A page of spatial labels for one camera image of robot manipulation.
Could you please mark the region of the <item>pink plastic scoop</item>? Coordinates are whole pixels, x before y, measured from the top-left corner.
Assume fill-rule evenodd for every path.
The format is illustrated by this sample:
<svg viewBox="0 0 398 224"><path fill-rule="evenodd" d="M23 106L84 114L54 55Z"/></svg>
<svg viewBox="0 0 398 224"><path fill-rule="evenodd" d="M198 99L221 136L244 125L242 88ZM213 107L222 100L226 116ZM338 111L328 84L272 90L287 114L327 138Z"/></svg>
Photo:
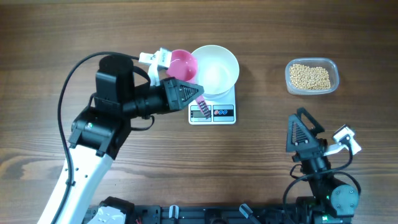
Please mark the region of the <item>pink plastic scoop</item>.
<svg viewBox="0 0 398 224"><path fill-rule="evenodd" d="M197 84L196 74L198 71L197 59L186 50L173 50L171 63L166 74L169 77Z"/></svg>

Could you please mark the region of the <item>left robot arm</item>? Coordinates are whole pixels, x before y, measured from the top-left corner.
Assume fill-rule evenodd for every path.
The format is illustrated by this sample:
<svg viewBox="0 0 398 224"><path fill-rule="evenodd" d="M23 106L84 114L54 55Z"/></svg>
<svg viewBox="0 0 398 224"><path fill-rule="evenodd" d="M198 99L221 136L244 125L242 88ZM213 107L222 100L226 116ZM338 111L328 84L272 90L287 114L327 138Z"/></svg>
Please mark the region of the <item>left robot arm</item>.
<svg viewBox="0 0 398 224"><path fill-rule="evenodd" d="M72 123L68 139L58 127L66 159L40 223L81 223L99 183L135 131L132 119L180 111L204 92L201 85L176 78L152 85L148 73L134 65L134 56L99 55L96 92Z"/></svg>

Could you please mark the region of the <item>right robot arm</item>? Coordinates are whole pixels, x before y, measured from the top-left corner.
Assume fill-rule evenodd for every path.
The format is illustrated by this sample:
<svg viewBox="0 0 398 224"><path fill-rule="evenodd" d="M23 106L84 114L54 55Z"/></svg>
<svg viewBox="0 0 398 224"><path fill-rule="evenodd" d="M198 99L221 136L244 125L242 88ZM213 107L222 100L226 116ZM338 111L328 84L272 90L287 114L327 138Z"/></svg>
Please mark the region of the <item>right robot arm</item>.
<svg viewBox="0 0 398 224"><path fill-rule="evenodd" d="M285 189L282 208L287 223L351 223L361 195L359 182L343 170L361 150L355 140L355 132L343 125L334 132L334 144L329 145L317 135L324 127L305 109L299 108L289 116L285 150L293 152L292 160L303 174L294 179ZM311 197L299 197L295 207L289 208L287 196L291 188L307 182Z"/></svg>

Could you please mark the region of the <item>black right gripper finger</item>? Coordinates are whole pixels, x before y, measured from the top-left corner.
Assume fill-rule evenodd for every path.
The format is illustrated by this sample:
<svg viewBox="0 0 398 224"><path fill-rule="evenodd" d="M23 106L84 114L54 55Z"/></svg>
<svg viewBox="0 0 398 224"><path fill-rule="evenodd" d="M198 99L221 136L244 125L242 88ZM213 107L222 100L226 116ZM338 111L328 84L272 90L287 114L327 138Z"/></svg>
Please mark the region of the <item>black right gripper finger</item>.
<svg viewBox="0 0 398 224"><path fill-rule="evenodd" d="M289 116L286 152L303 152L314 147L314 136L296 115Z"/></svg>
<svg viewBox="0 0 398 224"><path fill-rule="evenodd" d="M304 115L310 121L313 127L309 128L309 130L314 136L325 132L324 127L304 107L297 109L297 115L299 116L299 118Z"/></svg>

